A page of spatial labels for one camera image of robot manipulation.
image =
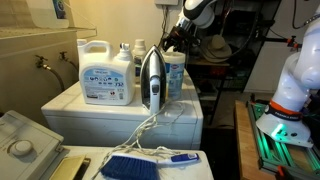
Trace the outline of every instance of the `white robot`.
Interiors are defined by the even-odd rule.
[[[192,24],[208,27],[214,20],[210,5],[217,0],[187,0],[179,20],[163,40],[162,48],[181,51],[186,43],[198,43],[188,34]],[[256,121],[257,127],[278,142],[312,147],[310,130],[302,122],[300,110],[310,95],[310,89],[320,89],[320,6],[306,24],[301,52],[288,57],[283,67],[278,88],[265,113]]]
[[[301,109],[310,89],[320,89],[320,6],[310,23],[301,52],[289,56],[278,88],[257,127],[278,142],[311,148],[310,130],[302,122]]]

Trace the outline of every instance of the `clothes iron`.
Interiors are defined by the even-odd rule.
[[[142,105],[157,113],[166,99],[166,69],[159,49],[153,45],[146,54],[140,72]]]

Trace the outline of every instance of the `blue brush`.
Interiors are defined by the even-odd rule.
[[[113,179],[156,180],[159,179],[157,165],[185,164],[199,160],[197,153],[179,154],[164,160],[154,160],[125,153],[113,153],[101,169],[102,175]]]

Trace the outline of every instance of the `washing machine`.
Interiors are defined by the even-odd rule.
[[[126,142],[150,117],[142,106],[140,88],[136,84],[133,100],[126,106],[93,105],[84,102],[77,82],[41,110],[50,129],[64,137],[65,145],[114,147]],[[194,84],[186,71],[180,100],[168,103],[157,121],[159,126],[149,129],[139,139],[142,147],[200,148],[203,114]]]
[[[112,147],[62,145],[63,137],[35,123],[16,111],[0,118],[1,179],[107,179],[99,169]],[[158,167],[159,179],[213,180],[206,154],[198,150],[175,150],[177,153],[197,153],[200,161],[182,165]],[[146,156],[161,160],[172,154]]]

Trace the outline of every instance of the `brush handle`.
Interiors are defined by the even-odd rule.
[[[175,156],[171,156],[165,160],[159,160],[157,164],[167,164],[167,165],[174,165],[174,164],[186,164],[198,161],[199,155],[197,153],[188,153],[188,154],[179,154]]]

